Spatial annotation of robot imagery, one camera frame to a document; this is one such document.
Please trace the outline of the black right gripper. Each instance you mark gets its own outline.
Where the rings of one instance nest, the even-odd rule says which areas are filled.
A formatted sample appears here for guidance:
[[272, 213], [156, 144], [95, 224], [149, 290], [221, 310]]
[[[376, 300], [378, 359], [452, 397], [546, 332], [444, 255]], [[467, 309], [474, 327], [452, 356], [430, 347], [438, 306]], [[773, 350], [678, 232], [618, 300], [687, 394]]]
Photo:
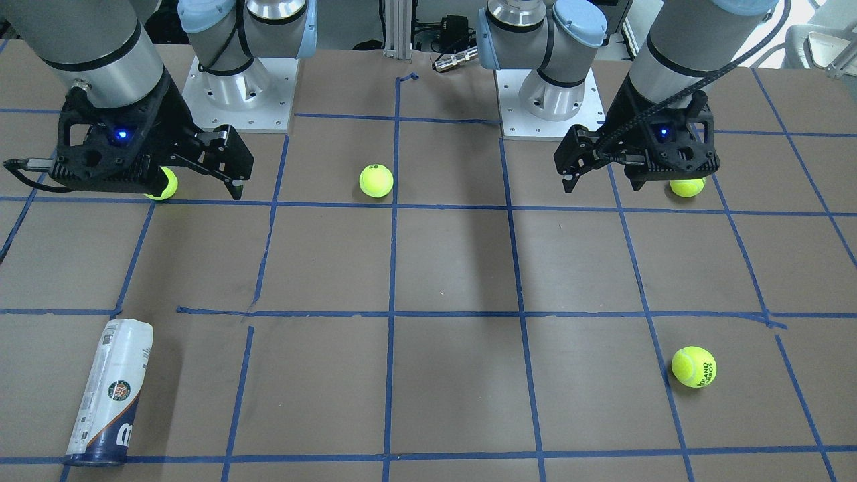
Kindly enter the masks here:
[[254, 156], [232, 125], [196, 127], [167, 70], [152, 92], [119, 108], [97, 108], [73, 86], [58, 129], [48, 175], [70, 190], [155, 195], [167, 186], [162, 165], [183, 165], [220, 180], [238, 201], [253, 171]]

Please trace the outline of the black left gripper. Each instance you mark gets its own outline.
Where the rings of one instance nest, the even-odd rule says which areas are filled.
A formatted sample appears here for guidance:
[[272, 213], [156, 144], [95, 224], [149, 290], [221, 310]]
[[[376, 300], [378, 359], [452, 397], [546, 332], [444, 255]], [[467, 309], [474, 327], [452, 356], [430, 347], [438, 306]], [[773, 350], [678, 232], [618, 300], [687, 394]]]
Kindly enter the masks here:
[[625, 176], [634, 190], [646, 182], [690, 180], [716, 173], [720, 157], [714, 146], [714, 117], [707, 93], [695, 91], [686, 106], [664, 108], [621, 131], [624, 123], [653, 106], [627, 76], [599, 132], [584, 125], [570, 126], [554, 153], [565, 193], [572, 193], [582, 175], [606, 167], [607, 161], [624, 164]]

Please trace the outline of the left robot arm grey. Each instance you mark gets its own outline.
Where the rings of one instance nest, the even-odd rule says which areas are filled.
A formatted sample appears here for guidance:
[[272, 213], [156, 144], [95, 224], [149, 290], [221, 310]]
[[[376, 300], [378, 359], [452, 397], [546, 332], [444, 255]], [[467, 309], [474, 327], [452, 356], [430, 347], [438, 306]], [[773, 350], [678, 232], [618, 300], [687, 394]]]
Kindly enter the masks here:
[[[743, 54], [738, 49], [771, 13], [775, 1], [665, 1], [645, 45], [609, 109], [590, 131], [575, 123], [553, 159], [565, 192], [612, 163], [623, 165], [631, 188], [648, 182], [692, 180], [716, 173], [714, 117], [707, 90], [773, 39]], [[479, 12], [475, 39], [484, 68], [529, 72], [521, 100], [551, 121], [574, 116], [569, 104], [548, 112], [549, 97], [582, 98], [585, 77], [606, 38], [608, 21], [588, 1], [489, 1]]]

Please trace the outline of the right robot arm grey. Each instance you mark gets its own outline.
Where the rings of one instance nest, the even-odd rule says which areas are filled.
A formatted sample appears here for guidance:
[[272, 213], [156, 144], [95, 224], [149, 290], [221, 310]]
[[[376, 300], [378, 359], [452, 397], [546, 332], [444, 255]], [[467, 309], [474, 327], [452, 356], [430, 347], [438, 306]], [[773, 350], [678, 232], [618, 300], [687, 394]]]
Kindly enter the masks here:
[[180, 1], [197, 64], [175, 85], [145, 27], [156, 1], [3, 1], [2, 16], [66, 88], [56, 150], [3, 166], [33, 189], [174, 195], [174, 167], [239, 200], [254, 156], [242, 129], [284, 131], [292, 83], [283, 64], [317, 47], [315, 1]]

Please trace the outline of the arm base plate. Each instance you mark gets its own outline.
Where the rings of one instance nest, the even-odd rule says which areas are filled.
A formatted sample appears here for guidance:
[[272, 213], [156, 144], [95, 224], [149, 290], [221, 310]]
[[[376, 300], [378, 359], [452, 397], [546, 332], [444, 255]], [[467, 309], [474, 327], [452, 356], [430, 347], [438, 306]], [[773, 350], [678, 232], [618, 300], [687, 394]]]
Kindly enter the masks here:
[[530, 70], [495, 71], [503, 137], [507, 140], [562, 141], [575, 123], [595, 131], [605, 123], [605, 109], [593, 70], [575, 91], [527, 82]]
[[255, 58], [245, 71], [217, 76], [199, 71], [195, 58], [181, 94], [205, 131], [232, 125], [241, 133], [287, 133], [300, 65], [298, 59]]

